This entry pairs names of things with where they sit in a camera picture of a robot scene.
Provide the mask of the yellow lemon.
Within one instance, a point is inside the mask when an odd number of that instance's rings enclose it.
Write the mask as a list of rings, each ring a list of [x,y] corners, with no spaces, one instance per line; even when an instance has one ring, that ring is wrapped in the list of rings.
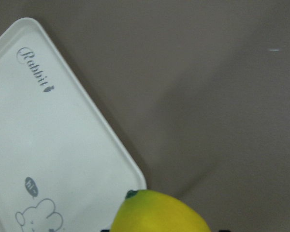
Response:
[[[153,190],[130,190],[112,232],[209,232],[206,221],[182,201]]]

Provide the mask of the white rabbit tray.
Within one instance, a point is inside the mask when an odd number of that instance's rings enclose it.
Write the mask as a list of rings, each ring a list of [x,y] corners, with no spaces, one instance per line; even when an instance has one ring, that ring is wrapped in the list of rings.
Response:
[[[42,26],[0,36],[0,232],[99,232],[144,176]]]

